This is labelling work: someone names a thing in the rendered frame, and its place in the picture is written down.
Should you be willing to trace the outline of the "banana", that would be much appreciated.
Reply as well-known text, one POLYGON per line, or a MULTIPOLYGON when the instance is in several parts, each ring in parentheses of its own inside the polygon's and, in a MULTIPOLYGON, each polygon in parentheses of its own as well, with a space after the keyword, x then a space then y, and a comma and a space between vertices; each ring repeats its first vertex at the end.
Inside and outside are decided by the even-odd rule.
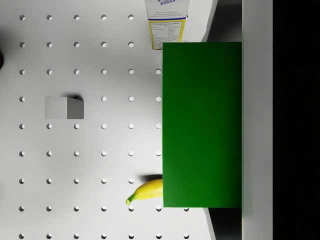
POLYGON ((146 200, 163 197, 163 180, 155 179, 139 186, 125 203, 129 206, 134 200, 146 200))

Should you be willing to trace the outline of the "yellow and white box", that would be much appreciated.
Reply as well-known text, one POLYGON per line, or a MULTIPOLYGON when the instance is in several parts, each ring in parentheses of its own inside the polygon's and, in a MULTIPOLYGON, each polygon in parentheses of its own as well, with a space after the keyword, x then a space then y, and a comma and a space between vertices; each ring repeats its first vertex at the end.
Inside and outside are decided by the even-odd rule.
POLYGON ((152 49, 181 42, 189 5, 190 0, 145 0, 152 49))

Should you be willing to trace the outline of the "grey cube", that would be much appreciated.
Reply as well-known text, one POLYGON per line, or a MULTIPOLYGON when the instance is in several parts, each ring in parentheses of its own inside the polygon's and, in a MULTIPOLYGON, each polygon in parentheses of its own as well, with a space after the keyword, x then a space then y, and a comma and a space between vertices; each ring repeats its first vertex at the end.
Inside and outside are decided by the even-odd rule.
POLYGON ((71 97, 45 97, 45 119, 83 119, 84 102, 71 97))

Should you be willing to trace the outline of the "green block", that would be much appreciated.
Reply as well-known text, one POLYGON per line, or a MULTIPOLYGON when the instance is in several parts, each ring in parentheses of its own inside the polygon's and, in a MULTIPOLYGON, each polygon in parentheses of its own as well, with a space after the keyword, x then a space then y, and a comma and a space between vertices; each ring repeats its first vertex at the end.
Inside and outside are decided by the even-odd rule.
POLYGON ((242 206, 242 44, 165 43, 163 204, 242 206))

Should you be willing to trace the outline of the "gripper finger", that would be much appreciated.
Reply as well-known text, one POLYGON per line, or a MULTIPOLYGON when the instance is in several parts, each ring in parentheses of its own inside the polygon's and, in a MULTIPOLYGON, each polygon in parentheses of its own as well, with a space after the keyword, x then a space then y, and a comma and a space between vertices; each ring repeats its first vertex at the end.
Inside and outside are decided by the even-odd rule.
POLYGON ((242 41, 242 0, 218 0, 206 41, 242 41))
POLYGON ((207 226, 211 240, 242 240, 241 208, 207 208, 207 226))

